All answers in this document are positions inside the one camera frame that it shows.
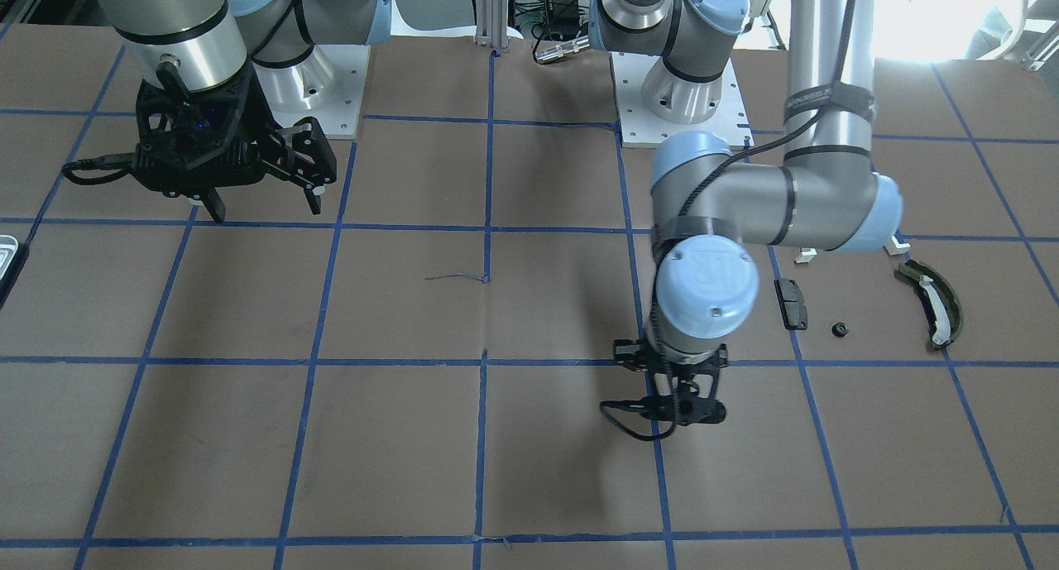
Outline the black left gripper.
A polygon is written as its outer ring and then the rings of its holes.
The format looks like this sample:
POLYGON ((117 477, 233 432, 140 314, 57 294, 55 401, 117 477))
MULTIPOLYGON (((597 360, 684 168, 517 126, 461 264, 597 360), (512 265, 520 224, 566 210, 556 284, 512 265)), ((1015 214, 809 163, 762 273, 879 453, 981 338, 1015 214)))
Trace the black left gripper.
POLYGON ((613 341, 613 355, 625 369, 642 371, 650 377, 662 375, 670 390, 667 395, 647 395, 640 400, 613 400, 614 410, 674 426, 725 422, 726 406, 717 399, 720 371, 729 366, 725 343, 712 351, 703 362, 693 364, 669 362, 644 338, 613 341))

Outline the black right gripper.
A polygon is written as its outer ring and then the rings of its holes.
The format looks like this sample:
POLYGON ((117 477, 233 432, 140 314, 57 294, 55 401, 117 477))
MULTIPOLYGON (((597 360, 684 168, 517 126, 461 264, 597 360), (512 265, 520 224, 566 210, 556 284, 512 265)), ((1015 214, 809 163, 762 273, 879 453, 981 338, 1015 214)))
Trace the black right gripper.
POLYGON ((255 184, 265 175, 302 189, 321 215, 337 160, 315 117, 282 127, 253 66, 211 89, 192 91, 177 65, 156 66, 159 84, 137 91, 139 141, 132 175, 144 188, 201 200, 216 224, 226 220, 220 188, 255 184))

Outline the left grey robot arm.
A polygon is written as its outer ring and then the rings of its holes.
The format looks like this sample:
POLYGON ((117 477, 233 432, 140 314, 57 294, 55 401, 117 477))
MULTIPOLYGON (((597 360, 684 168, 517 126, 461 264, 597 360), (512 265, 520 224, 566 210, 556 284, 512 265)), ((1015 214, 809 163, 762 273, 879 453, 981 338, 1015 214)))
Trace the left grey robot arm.
MULTIPOLYGON (((602 400, 614 411, 670 428, 719 424, 717 399, 726 336, 755 304, 760 277, 746 243, 874 251, 903 216, 903 196, 870 163, 876 118, 870 26, 875 0, 792 0, 789 90, 779 165, 746 162, 717 133, 674 133, 652 158, 652 257, 643 336, 617 340, 614 359, 666 391, 640 400, 602 400)), ((679 95, 719 88, 744 31, 749 0, 592 0, 593 49, 659 58, 644 96, 665 120, 679 95)))

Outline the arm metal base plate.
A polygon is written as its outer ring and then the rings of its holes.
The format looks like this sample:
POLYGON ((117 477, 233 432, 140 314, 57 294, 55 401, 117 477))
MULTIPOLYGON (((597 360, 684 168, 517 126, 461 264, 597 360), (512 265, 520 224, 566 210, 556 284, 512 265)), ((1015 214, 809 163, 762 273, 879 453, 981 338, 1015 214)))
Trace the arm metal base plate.
POLYGON ((370 46, 315 46, 301 64, 254 65, 262 91, 282 127, 315 117, 328 139, 355 140, 366 88, 370 46))
POLYGON ((654 148, 680 132, 710 132, 731 147, 754 144, 734 66, 719 79, 676 79, 657 56, 611 53, 621 143, 654 148))

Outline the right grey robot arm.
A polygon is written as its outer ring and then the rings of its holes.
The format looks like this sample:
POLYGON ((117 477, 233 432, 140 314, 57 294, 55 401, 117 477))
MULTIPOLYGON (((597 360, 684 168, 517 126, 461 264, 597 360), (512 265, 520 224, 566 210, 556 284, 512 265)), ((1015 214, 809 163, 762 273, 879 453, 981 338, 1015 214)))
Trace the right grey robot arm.
POLYGON ((139 65, 132 152, 72 160, 69 182, 130 175, 223 222, 222 188, 268 175, 313 214, 338 177, 318 113, 338 102, 323 46, 385 42, 392 0, 98 0, 139 65))

